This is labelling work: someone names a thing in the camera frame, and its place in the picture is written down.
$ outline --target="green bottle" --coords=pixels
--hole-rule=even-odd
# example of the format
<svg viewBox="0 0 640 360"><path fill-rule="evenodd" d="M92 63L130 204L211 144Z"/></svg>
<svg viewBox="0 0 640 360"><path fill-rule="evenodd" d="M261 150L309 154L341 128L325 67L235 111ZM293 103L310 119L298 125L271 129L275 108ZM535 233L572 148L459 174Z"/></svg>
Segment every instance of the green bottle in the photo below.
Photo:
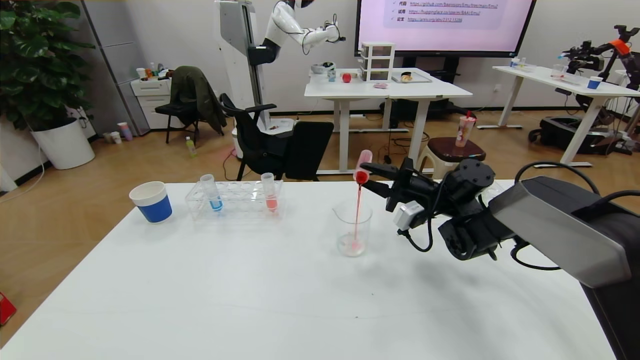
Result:
<svg viewBox="0 0 640 360"><path fill-rule="evenodd" d="M187 136L187 148L189 149L189 155L191 155L192 159L198 156L198 153L196 152L196 145L193 143L190 136Z"/></svg>

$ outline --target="display screen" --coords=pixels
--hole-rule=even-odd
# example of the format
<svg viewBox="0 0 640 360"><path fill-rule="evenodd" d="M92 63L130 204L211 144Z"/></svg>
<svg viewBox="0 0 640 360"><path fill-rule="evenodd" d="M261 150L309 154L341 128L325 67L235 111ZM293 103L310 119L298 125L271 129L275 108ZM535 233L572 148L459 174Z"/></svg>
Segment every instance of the display screen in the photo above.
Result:
<svg viewBox="0 0 640 360"><path fill-rule="evenodd" d="M359 0L356 51L362 42L383 41L395 43L398 52L514 56L534 4L535 0Z"/></svg>

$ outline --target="dark jacket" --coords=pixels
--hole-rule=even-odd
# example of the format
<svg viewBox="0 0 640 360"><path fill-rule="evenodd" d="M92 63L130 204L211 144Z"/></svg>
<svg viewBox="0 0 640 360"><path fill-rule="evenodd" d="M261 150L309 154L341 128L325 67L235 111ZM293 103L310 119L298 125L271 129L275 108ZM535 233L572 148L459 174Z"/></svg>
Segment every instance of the dark jacket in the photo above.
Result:
<svg viewBox="0 0 640 360"><path fill-rule="evenodd" d="M173 71L171 102L198 102L200 118L222 134L227 118L222 112L216 94L202 71L194 66L181 66Z"/></svg>

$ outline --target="cabinet drawer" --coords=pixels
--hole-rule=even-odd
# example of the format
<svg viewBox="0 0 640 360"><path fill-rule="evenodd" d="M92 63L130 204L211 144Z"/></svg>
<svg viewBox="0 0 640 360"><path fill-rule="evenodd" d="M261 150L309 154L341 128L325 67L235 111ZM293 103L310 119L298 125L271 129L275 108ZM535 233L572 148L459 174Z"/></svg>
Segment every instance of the cabinet drawer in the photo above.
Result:
<svg viewBox="0 0 640 360"><path fill-rule="evenodd" d="M155 106L143 106L142 112L145 114L145 119L151 129L166 129L166 122L169 119L169 115L156 113ZM174 116L171 117L171 127L184 127L184 124Z"/></svg>
<svg viewBox="0 0 640 360"><path fill-rule="evenodd" d="M140 96L138 97L138 102L140 106L143 108L149 108L153 106L154 108L162 105L167 105L171 101L171 96L169 95L160 95L160 96Z"/></svg>
<svg viewBox="0 0 640 360"><path fill-rule="evenodd" d="M134 81L131 88L136 96L171 95L169 81Z"/></svg>

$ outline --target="blue cup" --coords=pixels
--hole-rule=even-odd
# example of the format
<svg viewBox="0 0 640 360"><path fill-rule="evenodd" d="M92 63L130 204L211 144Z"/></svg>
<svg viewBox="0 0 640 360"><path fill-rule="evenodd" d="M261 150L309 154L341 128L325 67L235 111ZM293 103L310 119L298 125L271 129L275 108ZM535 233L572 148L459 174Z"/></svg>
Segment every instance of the blue cup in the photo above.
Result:
<svg viewBox="0 0 640 360"><path fill-rule="evenodd" d="M598 86L600 86L601 82L602 82L602 78L600 76L592 76L589 79L589 84L587 85L587 87L595 90L598 88Z"/></svg>
<svg viewBox="0 0 640 360"><path fill-rule="evenodd" d="M166 186L162 181L151 181L137 186L131 190L129 198L152 224L165 221L173 213Z"/></svg>

